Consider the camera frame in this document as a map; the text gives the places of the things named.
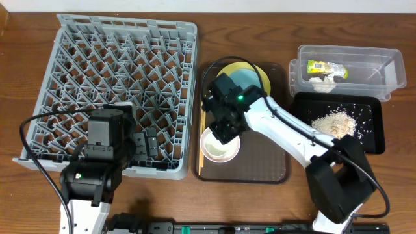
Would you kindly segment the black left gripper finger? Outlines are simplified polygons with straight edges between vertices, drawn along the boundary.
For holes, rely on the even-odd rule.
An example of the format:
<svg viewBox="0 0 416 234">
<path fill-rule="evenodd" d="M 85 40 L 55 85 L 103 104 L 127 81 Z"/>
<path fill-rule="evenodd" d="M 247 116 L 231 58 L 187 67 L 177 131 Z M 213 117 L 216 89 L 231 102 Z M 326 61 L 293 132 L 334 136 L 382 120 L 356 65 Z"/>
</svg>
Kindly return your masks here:
<svg viewBox="0 0 416 234">
<path fill-rule="evenodd" d="M 147 159 L 147 146 L 146 146 L 146 136 L 144 133 L 135 133 L 133 135 L 133 140 L 136 145 L 135 156 L 133 157 L 134 161 L 143 161 Z"/>
<path fill-rule="evenodd" d="M 157 132 L 153 127 L 146 129 L 146 145 L 148 150 L 148 157 L 154 158 L 158 156 L 159 145 L 157 142 Z"/>
</svg>

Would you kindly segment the light blue bowl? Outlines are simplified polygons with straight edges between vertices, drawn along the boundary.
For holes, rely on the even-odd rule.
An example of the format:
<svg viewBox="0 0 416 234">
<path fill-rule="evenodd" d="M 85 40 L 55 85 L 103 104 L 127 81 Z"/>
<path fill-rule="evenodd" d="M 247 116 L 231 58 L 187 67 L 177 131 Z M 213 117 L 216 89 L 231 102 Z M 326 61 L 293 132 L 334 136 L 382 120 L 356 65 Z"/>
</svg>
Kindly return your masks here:
<svg viewBox="0 0 416 234">
<path fill-rule="evenodd" d="M 240 86 L 243 90 L 248 88 L 251 85 L 261 87 L 258 75 L 255 71 L 249 69 L 240 69 L 232 72 L 229 77 L 237 85 Z"/>
</svg>

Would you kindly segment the green snack wrapper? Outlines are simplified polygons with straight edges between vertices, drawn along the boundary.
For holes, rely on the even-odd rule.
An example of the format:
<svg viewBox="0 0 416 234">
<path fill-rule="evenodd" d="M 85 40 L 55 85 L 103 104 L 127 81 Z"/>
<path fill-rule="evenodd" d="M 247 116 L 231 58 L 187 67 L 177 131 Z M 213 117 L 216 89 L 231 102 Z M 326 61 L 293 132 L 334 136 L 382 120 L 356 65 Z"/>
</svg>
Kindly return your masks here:
<svg viewBox="0 0 416 234">
<path fill-rule="evenodd" d="M 348 70 L 342 64 L 317 60 L 308 60 L 307 73 L 324 75 L 333 74 L 334 76 L 342 77 L 343 79 L 348 78 Z"/>
</svg>

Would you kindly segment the white tissue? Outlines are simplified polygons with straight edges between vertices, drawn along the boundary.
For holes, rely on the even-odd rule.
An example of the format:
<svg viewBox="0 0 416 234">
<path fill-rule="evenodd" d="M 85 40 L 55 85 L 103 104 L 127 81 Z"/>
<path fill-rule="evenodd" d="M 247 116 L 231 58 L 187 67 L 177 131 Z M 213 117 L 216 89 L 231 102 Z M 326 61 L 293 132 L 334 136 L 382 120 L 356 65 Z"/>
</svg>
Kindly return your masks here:
<svg viewBox="0 0 416 234">
<path fill-rule="evenodd" d="M 321 79 L 320 77 L 312 77 L 309 79 L 313 89 L 319 93 L 330 93 L 337 85 L 334 80 L 334 74 L 329 74 Z"/>
</svg>

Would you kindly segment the rice food waste pile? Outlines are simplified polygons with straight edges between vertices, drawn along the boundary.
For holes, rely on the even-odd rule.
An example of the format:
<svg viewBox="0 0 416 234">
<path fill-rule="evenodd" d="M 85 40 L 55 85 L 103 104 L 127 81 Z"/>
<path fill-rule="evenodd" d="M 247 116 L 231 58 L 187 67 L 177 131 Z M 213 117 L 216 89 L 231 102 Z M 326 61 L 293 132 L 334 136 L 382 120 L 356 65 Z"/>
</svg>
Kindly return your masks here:
<svg viewBox="0 0 416 234">
<path fill-rule="evenodd" d="M 356 104 L 349 106 L 349 108 L 343 104 L 335 107 L 328 105 L 327 108 L 329 108 L 329 113 L 311 121 L 312 128 L 339 140 L 346 135 L 362 139 L 364 134 L 372 132 L 371 110 L 359 108 Z"/>
</svg>

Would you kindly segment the white cup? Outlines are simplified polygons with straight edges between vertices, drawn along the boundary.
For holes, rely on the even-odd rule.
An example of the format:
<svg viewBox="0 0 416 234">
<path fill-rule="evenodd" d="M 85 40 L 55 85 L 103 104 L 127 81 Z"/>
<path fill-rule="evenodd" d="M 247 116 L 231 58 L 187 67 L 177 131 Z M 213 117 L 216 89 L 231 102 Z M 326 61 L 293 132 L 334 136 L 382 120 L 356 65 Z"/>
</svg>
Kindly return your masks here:
<svg viewBox="0 0 416 234">
<path fill-rule="evenodd" d="M 234 139 L 227 144 L 222 144 L 212 133 L 209 133 L 205 137 L 203 147 L 210 158 L 218 160 L 227 159 L 235 154 L 235 151 L 238 148 L 238 141 Z"/>
</svg>

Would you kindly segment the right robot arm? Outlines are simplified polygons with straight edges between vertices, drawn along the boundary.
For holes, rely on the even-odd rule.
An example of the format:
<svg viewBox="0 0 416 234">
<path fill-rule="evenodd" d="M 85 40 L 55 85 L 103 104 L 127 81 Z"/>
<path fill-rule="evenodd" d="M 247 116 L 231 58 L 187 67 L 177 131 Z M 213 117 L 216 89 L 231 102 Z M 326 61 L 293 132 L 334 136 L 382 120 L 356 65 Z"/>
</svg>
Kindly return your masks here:
<svg viewBox="0 0 416 234">
<path fill-rule="evenodd" d="M 314 231 L 345 233 L 380 187 L 358 140 L 352 136 L 338 140 L 313 129 L 258 86 L 212 85 L 209 95 L 202 97 L 202 109 L 214 116 L 209 128 L 221 143 L 252 130 L 282 147 L 305 168 L 318 209 Z"/>
</svg>

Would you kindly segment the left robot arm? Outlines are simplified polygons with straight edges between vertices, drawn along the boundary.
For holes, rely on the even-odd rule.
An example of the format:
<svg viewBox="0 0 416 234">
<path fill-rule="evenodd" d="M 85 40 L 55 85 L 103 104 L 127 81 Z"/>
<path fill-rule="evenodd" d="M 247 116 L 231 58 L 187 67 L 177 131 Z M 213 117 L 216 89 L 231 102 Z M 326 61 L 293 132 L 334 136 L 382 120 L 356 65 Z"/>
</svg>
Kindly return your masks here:
<svg viewBox="0 0 416 234">
<path fill-rule="evenodd" d="M 109 218 L 115 190 L 123 171 L 149 153 L 148 136 L 136 132 L 136 109 L 131 102 L 104 105 L 88 119 L 87 142 L 76 148 L 60 174 L 64 204 L 61 233 L 146 233 L 137 215 Z"/>
</svg>

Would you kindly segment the black waste tray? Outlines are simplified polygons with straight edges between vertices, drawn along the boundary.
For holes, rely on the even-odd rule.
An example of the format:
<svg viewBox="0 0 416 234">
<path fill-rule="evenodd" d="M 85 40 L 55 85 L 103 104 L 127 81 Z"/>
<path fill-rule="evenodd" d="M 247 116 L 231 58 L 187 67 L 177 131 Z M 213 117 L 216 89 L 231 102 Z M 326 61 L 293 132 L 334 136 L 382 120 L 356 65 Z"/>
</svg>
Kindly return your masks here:
<svg viewBox="0 0 416 234">
<path fill-rule="evenodd" d="M 348 108 L 356 104 L 359 108 L 372 111 L 373 123 L 370 124 L 372 132 L 364 134 L 362 139 L 355 138 L 360 141 L 366 153 L 384 153 L 385 137 L 382 106 L 375 97 L 299 92 L 295 95 L 292 113 L 295 117 L 311 126 L 312 120 L 329 113 L 328 105 L 335 107 L 340 104 L 346 105 Z"/>
</svg>

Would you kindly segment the yellow plate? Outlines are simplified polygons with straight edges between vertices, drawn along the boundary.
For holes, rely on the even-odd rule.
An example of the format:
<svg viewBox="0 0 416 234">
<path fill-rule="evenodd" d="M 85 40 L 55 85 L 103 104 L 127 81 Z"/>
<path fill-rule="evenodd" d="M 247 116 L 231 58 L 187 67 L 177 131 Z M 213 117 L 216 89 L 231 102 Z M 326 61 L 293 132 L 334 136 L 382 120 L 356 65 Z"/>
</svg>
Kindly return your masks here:
<svg viewBox="0 0 416 234">
<path fill-rule="evenodd" d="M 257 68 L 257 71 L 259 72 L 260 76 L 261 76 L 261 80 L 262 80 L 262 84 L 263 84 L 263 88 L 265 90 L 265 92 L 270 95 L 271 93 L 271 84 L 270 84 L 270 80 L 267 76 L 267 74 L 257 65 L 255 65 L 255 67 Z M 225 73 L 228 76 L 236 71 L 236 70 L 240 70 L 240 69 L 249 69 L 249 70 L 254 70 L 254 68 L 249 65 L 247 62 L 234 62 L 232 64 L 229 64 L 227 66 L 225 66 L 224 68 L 222 68 L 217 76 L 219 76 L 221 73 Z"/>
</svg>

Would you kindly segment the brown serving tray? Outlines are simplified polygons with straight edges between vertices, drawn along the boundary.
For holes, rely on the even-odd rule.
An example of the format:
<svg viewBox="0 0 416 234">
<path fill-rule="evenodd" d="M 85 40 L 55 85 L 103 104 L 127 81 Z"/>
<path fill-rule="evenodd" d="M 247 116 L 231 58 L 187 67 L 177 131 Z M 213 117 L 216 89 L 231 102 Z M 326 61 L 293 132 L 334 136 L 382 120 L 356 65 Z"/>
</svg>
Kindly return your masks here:
<svg viewBox="0 0 416 234">
<path fill-rule="evenodd" d="M 223 61 L 209 71 L 204 84 L 204 91 L 209 81 L 228 64 L 236 60 Z M 271 97 L 285 110 L 289 109 L 291 97 L 287 91 L 287 76 L 285 69 L 276 63 L 258 62 L 259 66 L 270 79 Z M 202 181 L 230 183 L 263 183 L 280 184 L 289 178 L 291 172 L 291 156 L 269 138 L 249 130 L 240 136 L 240 150 L 228 162 L 213 162 L 203 156 L 203 167 L 199 166 L 201 109 L 198 110 L 198 139 L 196 151 L 192 156 L 192 172 Z"/>
</svg>

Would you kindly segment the grey plastic dish rack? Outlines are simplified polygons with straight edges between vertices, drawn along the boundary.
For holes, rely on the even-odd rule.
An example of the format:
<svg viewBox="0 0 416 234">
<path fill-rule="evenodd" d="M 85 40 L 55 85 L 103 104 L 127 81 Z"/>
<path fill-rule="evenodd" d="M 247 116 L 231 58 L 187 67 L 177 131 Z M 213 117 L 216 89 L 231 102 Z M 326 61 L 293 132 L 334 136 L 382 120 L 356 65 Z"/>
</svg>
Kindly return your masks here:
<svg viewBox="0 0 416 234">
<path fill-rule="evenodd" d="M 26 139 L 48 171 L 61 171 L 86 142 L 85 109 L 136 106 L 136 129 L 153 127 L 158 156 L 129 177 L 186 177 L 198 66 L 198 28 L 184 21 L 59 14 L 61 27 Z"/>
</svg>

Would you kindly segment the clear plastic bin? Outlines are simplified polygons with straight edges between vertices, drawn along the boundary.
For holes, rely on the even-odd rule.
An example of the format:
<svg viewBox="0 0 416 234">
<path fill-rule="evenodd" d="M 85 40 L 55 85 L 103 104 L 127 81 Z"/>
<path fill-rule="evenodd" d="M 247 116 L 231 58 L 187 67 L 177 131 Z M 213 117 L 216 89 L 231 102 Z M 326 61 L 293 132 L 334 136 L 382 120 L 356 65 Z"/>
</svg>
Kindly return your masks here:
<svg viewBox="0 0 416 234">
<path fill-rule="evenodd" d="M 301 45 L 298 58 L 289 64 L 289 90 L 292 96 L 299 92 L 314 92 L 309 79 L 324 74 L 307 73 L 308 60 L 342 64 L 348 78 L 334 76 L 336 87 L 329 94 L 370 96 L 389 101 L 391 92 L 407 85 L 402 53 L 397 49 L 352 47 L 338 45 Z"/>
</svg>

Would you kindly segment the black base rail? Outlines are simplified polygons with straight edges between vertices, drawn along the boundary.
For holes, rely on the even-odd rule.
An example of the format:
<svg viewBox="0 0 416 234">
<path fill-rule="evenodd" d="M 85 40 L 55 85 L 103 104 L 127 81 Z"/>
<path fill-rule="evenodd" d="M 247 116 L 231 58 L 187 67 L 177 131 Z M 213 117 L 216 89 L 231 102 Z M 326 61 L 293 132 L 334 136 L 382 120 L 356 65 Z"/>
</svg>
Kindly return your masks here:
<svg viewBox="0 0 416 234">
<path fill-rule="evenodd" d="M 305 222 L 279 224 L 237 223 L 177 223 L 173 219 L 145 220 L 134 214 L 114 215 L 101 231 L 105 234 L 319 234 L 331 233 L 328 229 L 315 230 Z"/>
</svg>

